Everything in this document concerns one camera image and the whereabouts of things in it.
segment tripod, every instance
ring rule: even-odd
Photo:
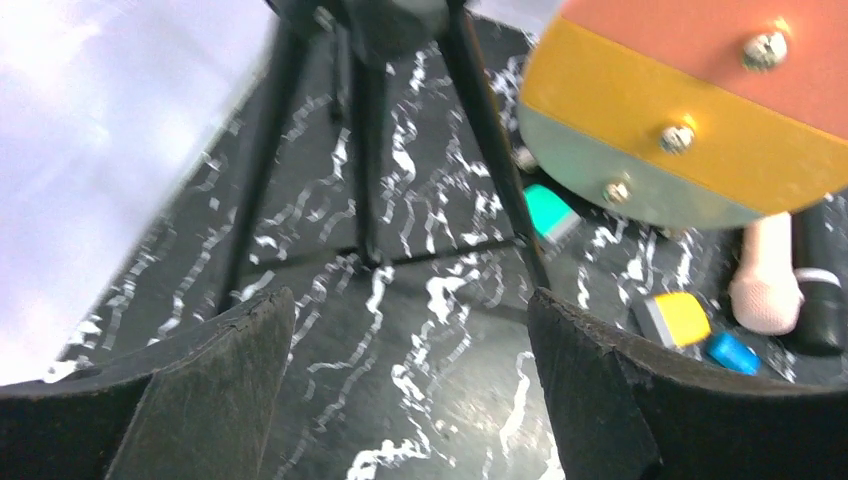
[[[311,40],[327,28],[336,31],[336,59],[333,65],[336,120],[346,118],[350,125],[349,158],[354,169],[356,202],[356,244],[308,255],[310,261],[355,254],[362,269],[409,265],[474,252],[518,247],[530,281],[535,287],[550,287],[521,188],[521,178],[511,158],[506,132],[497,114],[497,104],[484,70],[477,38],[464,0],[280,0],[270,4],[278,14],[278,24],[264,80],[255,132],[246,145],[236,174],[241,187],[234,192],[236,214],[233,240],[223,271],[218,296],[219,312],[234,303],[232,292],[242,275],[253,230],[259,218],[282,132],[292,115],[293,100],[304,73]],[[377,245],[377,217],[374,197],[378,194],[382,171],[385,118],[387,116],[387,65],[414,54],[436,40],[465,114],[471,124],[495,190],[509,217],[514,236],[485,241],[435,253],[383,258]],[[344,60],[349,60],[350,92],[342,98]],[[304,263],[306,256],[262,262],[252,271],[278,269]]]

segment teal block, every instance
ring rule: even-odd
[[[559,195],[542,185],[525,188],[524,198],[536,232],[548,242],[559,242],[580,223],[580,216]]]

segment white stripe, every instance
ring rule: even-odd
[[[821,268],[796,268],[795,279],[799,283],[802,282],[823,282],[842,287],[839,282],[839,277],[835,273],[823,270]]]

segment tripod head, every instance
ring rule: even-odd
[[[266,0],[291,27],[305,36],[320,31],[316,16],[326,15],[348,30],[356,55],[370,65],[395,62],[426,46],[447,27],[452,11],[465,0]]]

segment blue block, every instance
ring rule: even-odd
[[[760,369],[760,357],[727,332],[714,335],[710,339],[707,343],[707,355],[724,368],[746,375],[756,375]]]

